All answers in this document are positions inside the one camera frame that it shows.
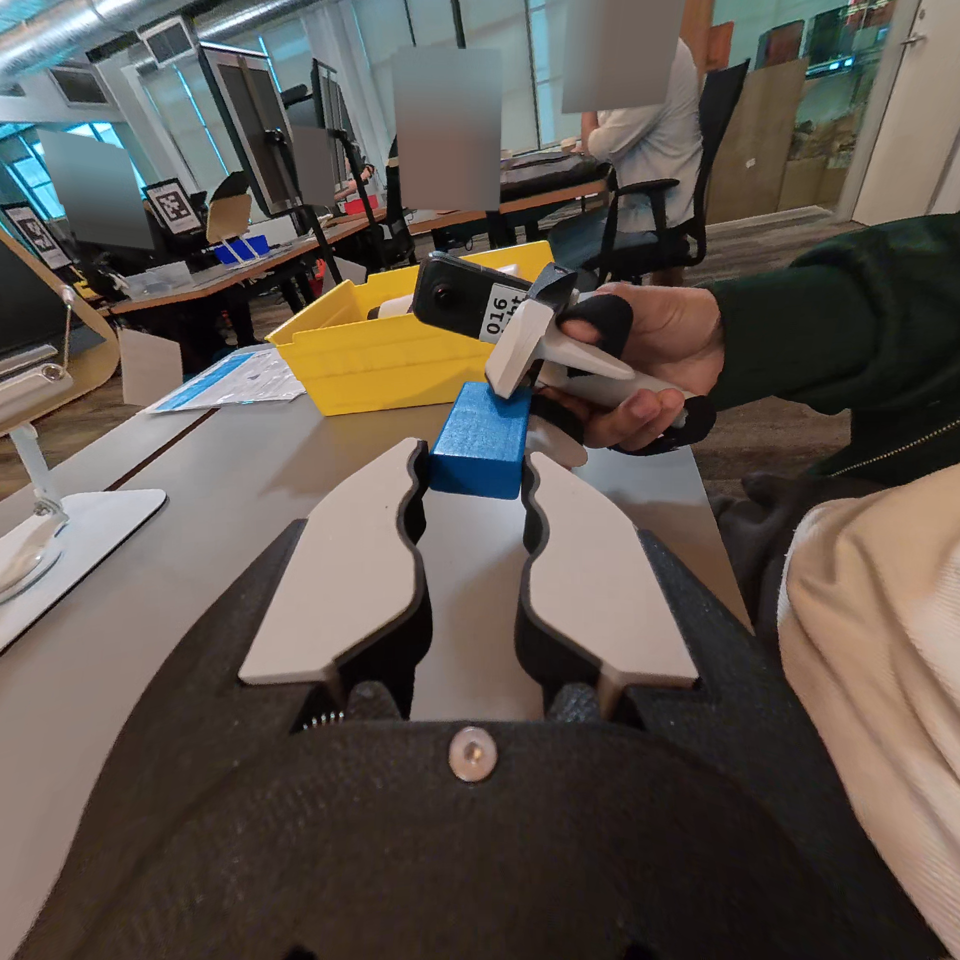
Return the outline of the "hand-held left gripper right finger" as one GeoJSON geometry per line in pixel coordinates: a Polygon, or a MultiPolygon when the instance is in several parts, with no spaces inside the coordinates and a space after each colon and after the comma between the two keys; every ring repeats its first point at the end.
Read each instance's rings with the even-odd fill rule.
{"type": "Polygon", "coordinates": [[[641,532],[604,494],[546,454],[523,464],[517,659],[548,714],[569,685],[603,718],[631,687],[693,690],[700,674],[641,532]]]}

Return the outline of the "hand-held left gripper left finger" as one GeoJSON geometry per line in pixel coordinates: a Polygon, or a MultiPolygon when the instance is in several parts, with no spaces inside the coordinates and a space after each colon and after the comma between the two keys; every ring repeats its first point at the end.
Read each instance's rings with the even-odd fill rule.
{"type": "Polygon", "coordinates": [[[311,510],[239,671],[248,686],[335,683],[424,604],[428,445],[403,438],[311,510]]]}

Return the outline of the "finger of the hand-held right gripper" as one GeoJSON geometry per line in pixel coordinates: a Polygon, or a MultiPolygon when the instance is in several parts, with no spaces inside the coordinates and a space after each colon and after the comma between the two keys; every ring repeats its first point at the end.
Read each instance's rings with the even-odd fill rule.
{"type": "Polygon", "coordinates": [[[545,343],[552,343],[558,336],[554,310],[534,298],[525,298],[486,360],[485,377],[492,392],[501,400],[509,400],[534,362],[546,358],[545,343]]]}
{"type": "Polygon", "coordinates": [[[589,461],[589,454],[580,441],[546,419],[528,422],[525,454],[534,453],[541,453],[566,470],[578,469],[589,461]]]}

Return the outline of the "blue wooden block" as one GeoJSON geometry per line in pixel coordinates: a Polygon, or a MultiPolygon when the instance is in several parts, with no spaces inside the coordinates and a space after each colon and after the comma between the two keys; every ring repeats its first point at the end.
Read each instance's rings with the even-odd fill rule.
{"type": "Polygon", "coordinates": [[[517,499],[532,396],[530,388],[522,387],[503,399],[486,382],[465,382],[430,451],[429,488],[517,499]]]}

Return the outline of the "yellow plastic bin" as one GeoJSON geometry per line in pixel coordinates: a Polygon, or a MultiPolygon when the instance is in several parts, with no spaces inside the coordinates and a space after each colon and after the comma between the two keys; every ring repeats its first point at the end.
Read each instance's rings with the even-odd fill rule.
{"type": "Polygon", "coordinates": [[[417,267],[345,280],[303,308],[267,340],[326,417],[454,402],[482,381],[494,349],[420,322],[413,314],[369,318],[382,303],[412,294],[417,267]]]}

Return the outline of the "person's right forearm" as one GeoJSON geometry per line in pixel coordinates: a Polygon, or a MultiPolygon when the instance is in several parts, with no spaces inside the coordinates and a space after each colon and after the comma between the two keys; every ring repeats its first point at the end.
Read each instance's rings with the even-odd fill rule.
{"type": "Polygon", "coordinates": [[[718,410],[776,397],[900,414],[958,399],[958,213],[847,232],[707,289],[724,334],[718,410]]]}

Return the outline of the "wooden office desk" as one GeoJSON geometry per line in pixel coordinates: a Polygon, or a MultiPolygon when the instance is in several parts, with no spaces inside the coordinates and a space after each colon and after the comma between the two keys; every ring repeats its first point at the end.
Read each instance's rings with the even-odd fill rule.
{"type": "MultiPolygon", "coordinates": [[[[332,218],[321,224],[325,239],[332,247],[354,234],[366,232],[369,222],[359,214],[351,217],[332,218]]],[[[191,275],[190,282],[180,284],[165,294],[145,294],[127,298],[102,308],[103,317],[119,317],[140,310],[190,303],[220,293],[247,281],[260,281],[279,274],[288,264],[303,266],[315,262],[321,256],[320,245],[316,237],[301,236],[293,241],[270,250],[269,255],[232,266],[219,266],[202,270],[191,275]]]]}
{"type": "MultiPolygon", "coordinates": [[[[528,197],[511,199],[501,203],[495,212],[500,215],[508,215],[526,210],[549,207],[551,205],[565,205],[575,200],[602,194],[607,188],[607,180],[605,178],[599,178],[581,184],[574,184],[556,190],[530,195],[528,197]]],[[[435,211],[430,217],[414,220],[408,225],[408,229],[410,234],[414,236],[423,235],[464,223],[484,221],[486,217],[486,211],[452,210],[444,213],[435,211]]]]}

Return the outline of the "person's right hand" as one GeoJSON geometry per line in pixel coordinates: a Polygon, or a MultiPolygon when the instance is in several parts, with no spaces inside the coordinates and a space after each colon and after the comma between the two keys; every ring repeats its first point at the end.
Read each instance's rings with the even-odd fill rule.
{"type": "Polygon", "coordinates": [[[725,359],[720,310],[709,290],[696,287],[606,283],[597,292],[630,305],[632,326],[621,359],[674,388],[637,390],[614,409],[550,387],[539,392],[579,419],[587,448],[637,453],[681,413],[683,391],[705,396],[714,389],[725,359]]]}

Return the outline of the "blue plastic bin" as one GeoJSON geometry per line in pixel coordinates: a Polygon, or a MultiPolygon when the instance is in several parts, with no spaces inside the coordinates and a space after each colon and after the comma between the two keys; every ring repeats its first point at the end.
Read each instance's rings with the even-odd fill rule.
{"type": "Polygon", "coordinates": [[[270,250],[264,234],[237,237],[210,247],[210,252],[225,267],[260,261],[270,255],[270,250]]]}

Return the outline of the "brown cardboard panel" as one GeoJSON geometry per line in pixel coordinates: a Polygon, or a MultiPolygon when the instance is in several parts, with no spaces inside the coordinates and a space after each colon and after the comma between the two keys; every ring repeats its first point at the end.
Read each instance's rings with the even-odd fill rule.
{"type": "Polygon", "coordinates": [[[243,171],[230,173],[214,190],[207,205],[205,239],[212,247],[239,238],[250,224],[253,198],[243,171]]]}

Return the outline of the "acrylic stand white base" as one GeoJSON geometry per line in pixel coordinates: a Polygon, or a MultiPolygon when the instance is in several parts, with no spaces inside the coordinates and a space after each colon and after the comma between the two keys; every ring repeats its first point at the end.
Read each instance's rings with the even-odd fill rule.
{"type": "Polygon", "coordinates": [[[6,652],[167,502],[161,489],[57,493],[34,426],[9,434],[30,477],[28,517],[1,537],[6,652]]]}

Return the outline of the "black monitor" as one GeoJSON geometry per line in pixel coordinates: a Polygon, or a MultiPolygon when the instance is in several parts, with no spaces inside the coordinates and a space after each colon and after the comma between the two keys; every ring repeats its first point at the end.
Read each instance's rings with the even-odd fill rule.
{"type": "Polygon", "coordinates": [[[295,209],[298,194],[284,162],[292,130],[263,51],[198,43],[198,64],[259,209],[270,218],[295,209]]]}

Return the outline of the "black-white tag card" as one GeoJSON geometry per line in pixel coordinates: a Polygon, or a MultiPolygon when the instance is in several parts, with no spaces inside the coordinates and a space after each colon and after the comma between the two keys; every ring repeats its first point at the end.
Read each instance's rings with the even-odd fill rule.
{"type": "Polygon", "coordinates": [[[1,210],[23,243],[50,270],[66,270],[72,265],[73,261],[62,244],[30,203],[2,203],[1,210]]]}
{"type": "Polygon", "coordinates": [[[154,216],[169,234],[180,236],[202,231],[202,216],[177,177],[148,184],[144,193],[154,216]]]}

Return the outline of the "brown cardboard box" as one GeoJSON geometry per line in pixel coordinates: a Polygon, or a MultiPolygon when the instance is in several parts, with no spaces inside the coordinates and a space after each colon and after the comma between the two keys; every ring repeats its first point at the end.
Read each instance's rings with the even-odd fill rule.
{"type": "Polygon", "coordinates": [[[809,60],[800,56],[805,22],[762,34],[706,191],[710,225],[815,205],[822,158],[791,159],[809,60]]]}

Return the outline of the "wood-edged display panel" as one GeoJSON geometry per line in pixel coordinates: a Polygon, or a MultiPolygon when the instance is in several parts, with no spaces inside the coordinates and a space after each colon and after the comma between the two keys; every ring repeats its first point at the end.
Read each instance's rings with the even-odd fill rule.
{"type": "Polygon", "coordinates": [[[104,385],[117,336],[75,289],[5,231],[1,234],[1,435],[104,385]]]}

